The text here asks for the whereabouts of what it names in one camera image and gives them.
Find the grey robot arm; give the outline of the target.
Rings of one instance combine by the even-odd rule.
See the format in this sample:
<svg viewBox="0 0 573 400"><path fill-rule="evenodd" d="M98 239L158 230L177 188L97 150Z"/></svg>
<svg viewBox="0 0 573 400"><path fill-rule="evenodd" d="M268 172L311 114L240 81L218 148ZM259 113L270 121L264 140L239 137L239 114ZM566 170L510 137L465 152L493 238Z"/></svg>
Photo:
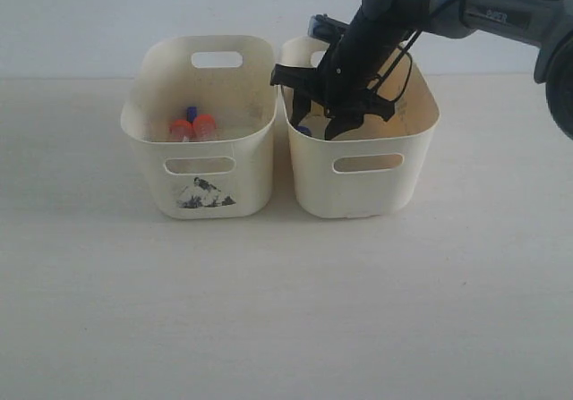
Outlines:
<svg viewBox="0 0 573 400"><path fill-rule="evenodd" d="M319 105L326 140L363 125L367 115L384 121L396 100L381 85L424 33L450 39L476 31L535 47L534 80L560 130L572 133L572 0L361 0L353 20L313 16L308 33L327 50L315 67L276 65L270 84L294 92L290 122L297 126Z"/></svg>

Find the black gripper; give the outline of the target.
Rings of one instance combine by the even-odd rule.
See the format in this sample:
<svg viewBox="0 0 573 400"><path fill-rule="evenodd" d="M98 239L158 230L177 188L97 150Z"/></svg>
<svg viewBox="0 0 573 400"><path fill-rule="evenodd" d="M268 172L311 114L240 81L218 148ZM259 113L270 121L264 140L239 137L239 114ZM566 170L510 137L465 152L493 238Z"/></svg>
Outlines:
<svg viewBox="0 0 573 400"><path fill-rule="evenodd" d="M411 34L393 23L372 21L359 11L337 43L326 43L318 66L276 64L270 84L293 90L290 124L298 127L310 114L312 102L321 105L330 119L324 131L326 141L359 129L365 115L389 121L395 103L378 94L385 80L380 68Z"/></svg>

